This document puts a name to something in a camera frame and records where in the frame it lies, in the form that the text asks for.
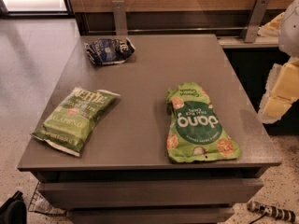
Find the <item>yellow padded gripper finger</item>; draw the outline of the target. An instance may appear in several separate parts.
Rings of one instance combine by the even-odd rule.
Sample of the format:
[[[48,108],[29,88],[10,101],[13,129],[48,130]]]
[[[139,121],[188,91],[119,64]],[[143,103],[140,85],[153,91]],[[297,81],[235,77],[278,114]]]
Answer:
[[[299,99],[299,59],[291,57],[283,65],[275,63],[269,72],[265,94],[259,105],[258,117],[272,124],[287,113]]]
[[[278,14],[273,20],[271,20],[267,24],[261,26],[258,30],[258,35],[263,37],[278,37],[278,30],[283,16],[284,12]]]

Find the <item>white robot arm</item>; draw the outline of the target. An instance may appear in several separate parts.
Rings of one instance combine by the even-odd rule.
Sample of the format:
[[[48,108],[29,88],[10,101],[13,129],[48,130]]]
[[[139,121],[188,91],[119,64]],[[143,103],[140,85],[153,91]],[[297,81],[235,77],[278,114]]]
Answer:
[[[275,63],[268,74],[258,111],[264,124],[281,120],[299,99],[299,0],[293,0],[279,18],[278,48],[290,59],[283,65]]]

